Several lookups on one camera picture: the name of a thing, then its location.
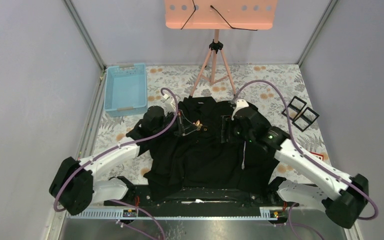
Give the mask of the black shirt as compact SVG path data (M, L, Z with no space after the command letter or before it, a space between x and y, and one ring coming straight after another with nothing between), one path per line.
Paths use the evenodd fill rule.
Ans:
M234 111L228 101L189 97L178 106L188 120L200 121L207 130L180 137L166 133L149 141L152 165L144 177L155 200L183 187L265 191L279 161L255 144L221 142L222 117Z

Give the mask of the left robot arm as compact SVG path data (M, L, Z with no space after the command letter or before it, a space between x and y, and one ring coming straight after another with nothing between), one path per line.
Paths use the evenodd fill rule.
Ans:
M116 165L146 152L151 141L167 135L185 137L207 129L202 121L187 119L180 109L172 108L165 113L160 106L149 107L116 145L79 160L68 157L62 161L49 187L50 195L55 198L55 211L78 215L90 205L108 200L118 200L124 206L132 204L135 192L124 177L99 178Z

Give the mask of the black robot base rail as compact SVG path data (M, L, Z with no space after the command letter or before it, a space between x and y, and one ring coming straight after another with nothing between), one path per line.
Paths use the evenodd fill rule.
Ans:
M160 219L277 219L285 218L292 202L274 193L261 195L237 189L183 187L159 200L148 185L134 185L118 202L104 201L105 206L121 206L122 202L139 207L139 217L151 214Z

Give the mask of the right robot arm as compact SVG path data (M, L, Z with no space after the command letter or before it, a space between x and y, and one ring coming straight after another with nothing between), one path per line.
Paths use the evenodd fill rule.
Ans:
M342 228L350 229L354 225L368 204L364 196L369 194L369 181L365 176L351 176L319 160L249 106L233 113L221 118L223 142L245 142L261 150L261 156L291 166L314 183L310 186L276 177L266 193L271 205L279 206L283 202L308 205L324 212Z

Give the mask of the gold leaf brooch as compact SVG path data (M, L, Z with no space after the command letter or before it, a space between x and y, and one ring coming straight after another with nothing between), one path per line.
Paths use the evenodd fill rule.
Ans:
M203 124L199 120L197 120L193 124L196 126L197 129L201 129L203 127Z

